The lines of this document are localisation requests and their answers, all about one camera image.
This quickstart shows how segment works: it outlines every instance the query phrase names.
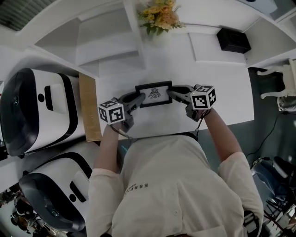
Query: picture frame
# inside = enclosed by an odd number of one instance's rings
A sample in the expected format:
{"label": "picture frame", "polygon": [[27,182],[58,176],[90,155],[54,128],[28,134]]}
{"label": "picture frame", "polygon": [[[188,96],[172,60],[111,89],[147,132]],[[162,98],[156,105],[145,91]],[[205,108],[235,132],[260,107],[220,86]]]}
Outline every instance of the picture frame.
{"label": "picture frame", "polygon": [[135,86],[137,93],[145,93],[146,99],[140,108],[171,104],[172,98],[167,95],[167,90],[172,87],[172,81],[162,81]]}

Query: white table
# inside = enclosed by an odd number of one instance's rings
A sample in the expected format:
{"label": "white table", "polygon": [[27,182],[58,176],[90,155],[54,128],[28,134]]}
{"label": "white table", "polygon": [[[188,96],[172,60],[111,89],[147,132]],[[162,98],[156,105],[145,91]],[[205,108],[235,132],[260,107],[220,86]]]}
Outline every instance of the white table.
{"label": "white table", "polygon": [[[253,97],[249,74],[244,64],[196,63],[189,36],[173,34],[167,45],[155,47],[145,44],[147,69],[96,80],[97,102],[101,104],[112,97],[133,92],[136,85],[159,81],[180,84],[209,84],[216,89],[214,108],[227,125],[254,119]],[[135,125],[129,136],[151,137],[194,131],[197,123],[186,116],[186,105],[172,104],[138,108],[133,112]],[[101,131],[106,122],[100,120]],[[203,122],[200,129],[206,129]]]}

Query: white shirt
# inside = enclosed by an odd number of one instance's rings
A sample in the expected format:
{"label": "white shirt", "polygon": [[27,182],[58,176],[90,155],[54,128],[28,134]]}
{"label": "white shirt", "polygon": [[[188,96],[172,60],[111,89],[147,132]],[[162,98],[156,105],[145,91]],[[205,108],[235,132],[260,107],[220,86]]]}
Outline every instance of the white shirt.
{"label": "white shirt", "polygon": [[181,135],[134,143],[121,174],[94,169],[89,202],[88,237],[242,237],[245,210],[263,219],[245,155],[231,155],[216,174],[200,145]]}

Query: white chair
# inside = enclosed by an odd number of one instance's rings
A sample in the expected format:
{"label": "white chair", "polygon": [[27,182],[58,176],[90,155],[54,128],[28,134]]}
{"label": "white chair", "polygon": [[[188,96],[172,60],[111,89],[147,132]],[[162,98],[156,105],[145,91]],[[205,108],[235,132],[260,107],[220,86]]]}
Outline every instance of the white chair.
{"label": "white chair", "polygon": [[296,96],[296,60],[289,58],[289,65],[275,66],[266,72],[257,71],[257,75],[268,75],[273,72],[283,73],[283,81],[285,89],[280,92],[268,92],[261,94],[261,98],[264,99],[266,96],[275,96],[275,97],[287,97],[287,96]]}

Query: black box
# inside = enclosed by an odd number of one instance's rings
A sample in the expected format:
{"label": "black box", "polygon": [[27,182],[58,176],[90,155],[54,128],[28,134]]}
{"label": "black box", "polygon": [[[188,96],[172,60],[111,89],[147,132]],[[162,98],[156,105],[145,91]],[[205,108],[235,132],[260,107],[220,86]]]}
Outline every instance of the black box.
{"label": "black box", "polygon": [[217,34],[221,49],[244,54],[251,50],[246,34],[222,28]]}

